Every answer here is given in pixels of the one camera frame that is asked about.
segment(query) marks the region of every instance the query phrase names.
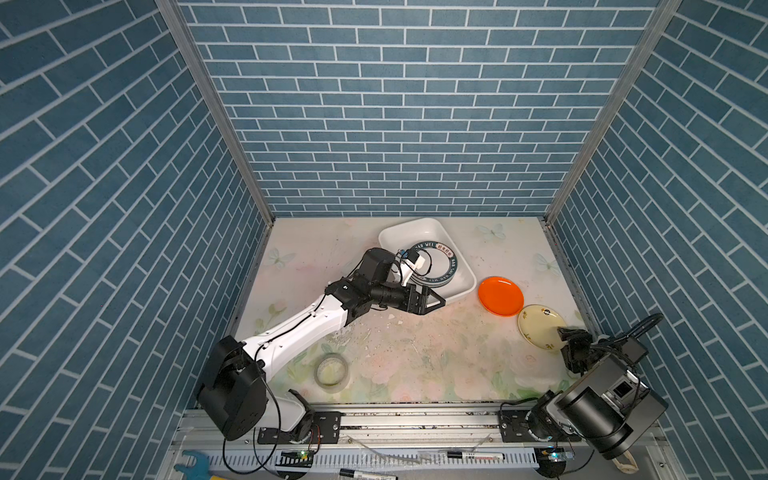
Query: marker pen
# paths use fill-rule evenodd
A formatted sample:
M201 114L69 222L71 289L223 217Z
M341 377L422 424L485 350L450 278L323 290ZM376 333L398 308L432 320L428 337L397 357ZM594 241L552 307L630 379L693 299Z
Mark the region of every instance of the marker pen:
M495 452L460 452L459 450L452 450L448 452L448 458L463 458L464 460L504 460L504 454Z
M359 470L349 470L347 468L342 468L341 470L339 470L339 475L341 475L342 477L362 478L362 480L397 480L397 477L395 477L394 475L361 472Z

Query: black cable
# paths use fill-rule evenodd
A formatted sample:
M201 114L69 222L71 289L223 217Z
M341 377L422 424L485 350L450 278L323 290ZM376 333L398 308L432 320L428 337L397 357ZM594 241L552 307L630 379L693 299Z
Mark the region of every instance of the black cable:
M429 275L429 272L431 272L431 271L432 271L432 255L430 255L430 254L429 254L429 252L428 252L428 251L426 251L426 250L425 250L425 249L423 249L423 248L422 248L422 249L420 249L420 250L418 250L418 251L419 251L419 252L424 252L424 253L426 253L426 254L427 254L427 257L429 257L429 268L427 269L427 271L426 271L426 272L424 272L424 275L422 275L422 276L427 276L427 275Z
M511 402L506 402L506 401L502 402L501 405L498 406L498 420L499 420L499 422L502 420L502 413L503 413L502 409L504 408L505 405L509 405L509 406L513 407L513 406L518 406L521 403L536 402L537 400L538 400L537 397L528 397L527 399L512 400Z
M255 455L256 454L256 446L255 446L255 444L256 444L256 427L253 427L253 440L252 440L252 443L254 444L253 453ZM224 461L224 466L226 466L227 469L229 469L230 472L237 473L238 475L250 475L252 473L255 473L255 472L258 472L259 470L261 470L261 467L259 466L259 467L254 468L253 470L249 470L248 472L239 472L239 471L235 470L234 468L230 467L230 464L227 463L227 438L226 437L224 438L224 443L221 445L221 458Z
M574 468L573 470L566 470L565 472L562 472L560 475L558 475L558 480L560 480L560 477L563 475L568 475L569 473L578 472L582 468L586 467L590 460L592 460L592 457L594 457L594 450L592 450L592 453L589 454L589 458L587 458L587 461L584 462L584 464L581 467Z
M234 468L232 468L230 466L230 464L227 463L227 452L226 452L226 449L227 449L227 439L226 438L224 439L224 443L221 445L221 458L224 461L224 466L226 466L227 469L230 472L237 473L238 475L250 475L252 473L258 472L259 470L261 470L263 468L264 470L267 470L272 475L275 475L277 478L282 478L282 476L278 475L275 472L270 471L265 466L270 461L272 456L275 454L275 450L277 450L277 444L280 441L280 432L283 430L283 419L282 419L282 417L280 415L280 405L277 404L277 399L275 398L274 393L272 393L272 389L270 388L270 386L266 384L266 380L264 379L264 376L261 376L261 381L264 382L264 386L266 386L267 392L270 393L270 396L272 397L272 401L275 402L275 409L277 410L277 437L278 437L278 439L275 440L275 443L274 443L274 445L272 447L272 451L264 459L263 463L259 460L259 456L258 456L258 454L256 452L256 427L253 427L253 441L251 442L251 447L253 448L253 456L256 457L256 462L259 464L259 466L257 466L253 470L249 470L248 472L239 472L239 471L235 470Z
M319 309L319 308L320 308L320 305L323 303L323 301L326 299L326 297L327 297L327 295L323 295L323 298L322 298L322 299L320 299L320 301L317 303L317 305L315 306L315 309L314 309L314 310L312 310L313 312L316 312L316 311L317 311L317 309ZM294 325L294 326L290 327L290 328L289 328L288 330L286 330L285 332L282 332L280 335L277 335L277 336L275 336L274 338L271 338L271 339L267 340L266 342L262 343L262 344L261 344L261 346L259 346L259 349L256 351L256 353L254 353L254 354L253 354L253 359L254 359L254 360L257 360L257 359L258 359L258 355L259 355L259 352L261 351L261 349L263 349L263 348L266 348L267 344L274 342L275 340L279 339L281 336L283 336L283 335L285 335L285 334L287 334L287 333L291 333L291 332L292 332L292 331L294 331L294 330L295 330L295 329L296 329L296 328L297 328L299 325L301 325L302 323L304 323L304 320L306 320L306 319L310 318L311 316L312 316L312 314L311 314L311 313L310 313L310 314L308 314L307 316L305 316L304 318L302 318L301 320L299 320L299 322L298 322L296 325Z
M349 272L349 275L345 276L344 278L349 278L350 276L352 276L352 274L353 274L353 273L355 273L355 272L357 271L357 267L358 267L358 266L360 266L360 265L362 265L362 258L361 258L361 259L360 259L360 261L357 263L357 265L355 265L355 268L353 268L353 269L352 269L352 271L351 271L351 272Z
M266 467L266 464L269 463L270 459L272 458L272 455L274 455L275 450L277 450L278 443L280 443L280 432L283 431L283 417L280 414L280 404L277 403L277 399L275 398L275 394L272 393L272 389L270 388L269 385L267 385L266 379L264 378L264 376L261 376L261 381L264 382L264 386L266 387L267 392L270 393L270 397L272 397L272 401L275 402L275 409L277 410L277 438L275 439L275 443L274 443L274 445L272 447L272 452L270 452L270 454L264 459L264 463L262 463L259 460L259 456L256 454L256 443L255 442L253 443L253 454L256 456L256 461L259 464L259 467L257 469L263 468L264 470L266 470L267 472L271 473L272 475L275 475L277 478L283 478L282 475L278 474L277 472L273 472L272 470L269 470Z

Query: white tray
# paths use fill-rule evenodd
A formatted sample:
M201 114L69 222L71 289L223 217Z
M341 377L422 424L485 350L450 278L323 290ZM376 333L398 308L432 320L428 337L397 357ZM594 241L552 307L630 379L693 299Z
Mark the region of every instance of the white tray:
M379 233L379 244L384 250L397 253L398 250L407 250L418 242L434 240L449 246L456 254L458 267L448 285L440 286L435 289L438 295L445 299L446 303L461 298L467 293L473 291L478 285L478 279L472 269L469 268L462 252L454 243L453 239L445 228L434 218L419 218L409 222L401 223L393 227L385 228ZM432 255L435 261L434 273L442 273L448 268L448 260L445 255Z

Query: orange plate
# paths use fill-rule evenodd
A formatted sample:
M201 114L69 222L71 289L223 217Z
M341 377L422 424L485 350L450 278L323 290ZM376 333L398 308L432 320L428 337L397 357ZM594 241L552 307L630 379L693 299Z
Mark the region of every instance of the orange plate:
M499 316L514 316L523 310L523 292L520 287L503 276L491 276L480 283L480 303L485 309Z

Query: tape roll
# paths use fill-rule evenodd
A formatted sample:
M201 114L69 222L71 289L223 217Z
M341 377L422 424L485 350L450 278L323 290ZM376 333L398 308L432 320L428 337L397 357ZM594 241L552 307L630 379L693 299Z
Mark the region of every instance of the tape roll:
M349 364L338 353L320 357L315 365L315 383L328 393L339 393L349 383Z
M428 286L429 288L438 288L440 286L445 286L448 284L448 282L451 281L451 278L456 274L456 270L458 269L458 258L456 258L455 253L453 253L453 250L448 245L445 245L444 243L435 242L433 240L427 240L424 242L417 243L411 249L417 249L417 250L425 250L428 248L435 249L439 252L441 252L445 257L448 259L448 269L440 276L434 276L434 277L427 277L419 275L418 273L414 272L413 276L411 277L413 279L414 283L417 283L419 285Z

